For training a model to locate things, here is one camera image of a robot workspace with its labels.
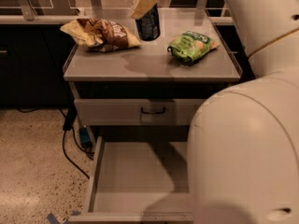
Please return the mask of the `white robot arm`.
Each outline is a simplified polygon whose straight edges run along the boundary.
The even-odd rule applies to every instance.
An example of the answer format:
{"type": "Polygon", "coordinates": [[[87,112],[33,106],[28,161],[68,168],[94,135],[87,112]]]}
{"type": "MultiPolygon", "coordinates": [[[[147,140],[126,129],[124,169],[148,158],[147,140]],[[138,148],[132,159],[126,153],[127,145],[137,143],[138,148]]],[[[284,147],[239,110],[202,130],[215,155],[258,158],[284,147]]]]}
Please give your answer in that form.
{"type": "Polygon", "coordinates": [[[193,224],[299,224],[299,0],[224,0],[255,79],[196,111],[193,224]]]}

